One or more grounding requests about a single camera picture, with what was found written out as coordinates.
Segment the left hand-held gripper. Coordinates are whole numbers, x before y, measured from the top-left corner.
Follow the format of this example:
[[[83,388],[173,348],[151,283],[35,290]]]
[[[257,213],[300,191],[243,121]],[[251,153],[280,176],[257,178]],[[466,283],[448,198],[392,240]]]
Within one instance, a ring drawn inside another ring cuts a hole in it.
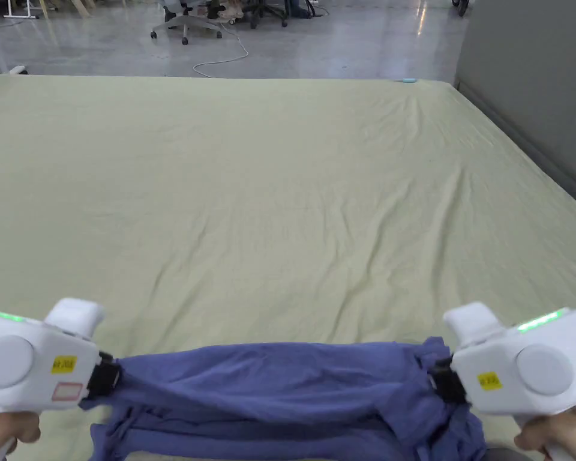
[[[0,413],[61,411],[109,395],[121,369],[93,335],[104,308],[64,298],[41,321],[0,312]]]

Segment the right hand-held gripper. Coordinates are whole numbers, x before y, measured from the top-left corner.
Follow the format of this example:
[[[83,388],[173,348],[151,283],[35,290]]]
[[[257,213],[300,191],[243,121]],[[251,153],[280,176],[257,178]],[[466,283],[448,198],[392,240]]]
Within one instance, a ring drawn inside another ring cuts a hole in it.
[[[458,347],[431,369],[436,393],[519,426],[576,407],[576,309],[511,327],[482,303],[444,314]]]

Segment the person's left hand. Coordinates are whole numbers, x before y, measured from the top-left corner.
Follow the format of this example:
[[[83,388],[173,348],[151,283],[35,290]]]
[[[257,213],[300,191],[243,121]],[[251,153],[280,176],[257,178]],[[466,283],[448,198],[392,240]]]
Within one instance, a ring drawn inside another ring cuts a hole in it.
[[[40,416],[37,413],[0,413],[0,449],[8,444],[7,454],[16,449],[17,443],[33,444],[40,436]]]

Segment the person's right hand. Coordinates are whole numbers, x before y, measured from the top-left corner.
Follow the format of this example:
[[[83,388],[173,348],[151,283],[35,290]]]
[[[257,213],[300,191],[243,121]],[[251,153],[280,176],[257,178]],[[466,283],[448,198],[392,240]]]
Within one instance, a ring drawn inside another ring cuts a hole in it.
[[[523,451],[538,451],[551,460],[550,447],[562,447],[576,460],[576,406],[561,414],[541,417],[527,422],[514,438]]]

